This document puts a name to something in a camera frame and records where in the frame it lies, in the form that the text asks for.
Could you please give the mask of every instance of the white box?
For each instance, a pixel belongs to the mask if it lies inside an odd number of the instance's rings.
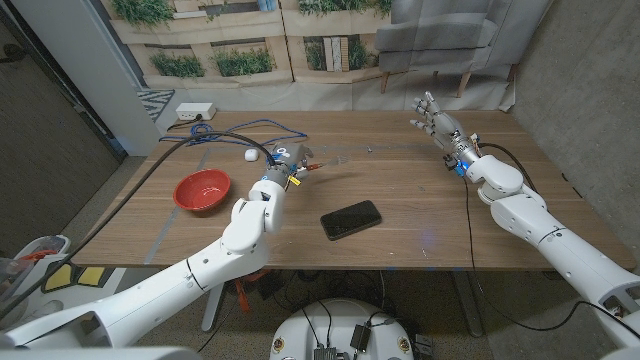
[[[216,113],[213,103],[182,103],[176,109],[180,120],[194,120],[198,114],[202,120],[211,120]]]

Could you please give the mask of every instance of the couch leg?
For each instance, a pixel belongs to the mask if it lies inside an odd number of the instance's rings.
[[[384,91],[387,88],[387,80],[389,80],[389,74],[388,72],[386,73],[382,73],[382,82],[380,83],[380,94],[384,94]]]
[[[462,93],[464,92],[464,88],[467,87],[467,82],[471,77],[471,71],[467,71],[462,74],[462,80],[460,80],[460,86],[458,87],[458,95],[456,97],[462,97]]]
[[[518,64],[511,65],[511,69],[509,69],[509,76],[507,76],[507,81],[512,82],[516,77],[516,72],[518,71]]]

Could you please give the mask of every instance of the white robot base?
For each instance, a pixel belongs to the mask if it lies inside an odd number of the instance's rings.
[[[314,350],[318,349],[315,330],[321,348],[336,348],[335,353],[326,358],[353,359],[356,351],[351,346],[356,325],[364,326],[371,320],[369,341],[365,351],[358,352],[358,359],[411,359],[413,351],[406,331],[392,317],[365,302],[354,299],[326,299],[308,305],[285,320],[276,331],[271,344],[269,359],[295,360],[314,359]]]

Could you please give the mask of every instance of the wooden table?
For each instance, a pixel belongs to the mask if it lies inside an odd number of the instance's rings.
[[[501,112],[455,112],[468,133],[511,150],[531,175],[548,207],[561,222],[621,266],[636,263],[591,207],[547,159],[512,116]],[[344,165],[313,171],[287,192],[284,226],[267,236],[270,268],[293,269],[470,269],[465,187],[447,171],[438,149],[424,132],[409,125],[413,112],[266,112],[218,113],[216,130],[254,120],[276,120],[309,135],[305,141],[319,162],[350,156]],[[186,134],[187,131],[173,134]],[[258,141],[285,135],[274,126],[238,133]],[[125,186],[119,202],[172,143],[162,142]],[[80,265],[169,266],[215,241],[230,221],[231,207],[264,171],[264,156],[247,163],[243,146],[207,143],[183,147],[171,155],[120,213],[75,258]],[[510,163],[499,151],[487,149]],[[227,200],[205,214],[177,208],[176,184],[199,168],[229,174]],[[475,261],[481,270],[549,270],[550,265],[523,240],[499,228],[489,207],[470,185]],[[320,216],[372,200],[382,224],[338,241],[329,241]]]

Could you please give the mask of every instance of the yellow tag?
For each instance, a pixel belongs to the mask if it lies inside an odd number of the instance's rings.
[[[104,268],[86,268],[80,278],[78,284],[98,286],[100,284],[100,278],[104,274]]]
[[[294,178],[292,175],[289,175],[289,181],[294,183],[296,186],[300,185],[300,180]]]
[[[69,286],[71,284],[71,266],[64,264],[56,271],[45,283],[44,290],[46,292],[53,291],[57,288]]]

